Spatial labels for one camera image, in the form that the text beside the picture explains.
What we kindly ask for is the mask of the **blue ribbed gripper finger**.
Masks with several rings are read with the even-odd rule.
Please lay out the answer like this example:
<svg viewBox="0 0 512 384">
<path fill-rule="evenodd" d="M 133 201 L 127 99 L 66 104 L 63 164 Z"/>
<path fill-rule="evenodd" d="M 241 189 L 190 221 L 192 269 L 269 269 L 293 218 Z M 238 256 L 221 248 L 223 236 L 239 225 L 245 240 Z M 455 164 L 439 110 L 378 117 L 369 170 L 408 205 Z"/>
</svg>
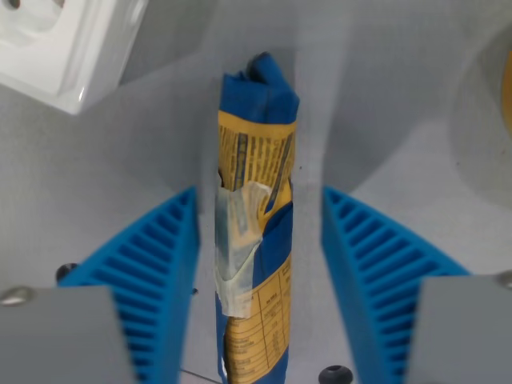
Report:
<svg viewBox="0 0 512 384">
<path fill-rule="evenodd" d="M 55 286 L 3 290 L 2 382 L 178 382 L 199 247 L 189 188 Z"/>
<path fill-rule="evenodd" d="M 322 249 L 361 383 L 508 383 L 511 273 L 473 274 L 325 187 Z"/>
</svg>

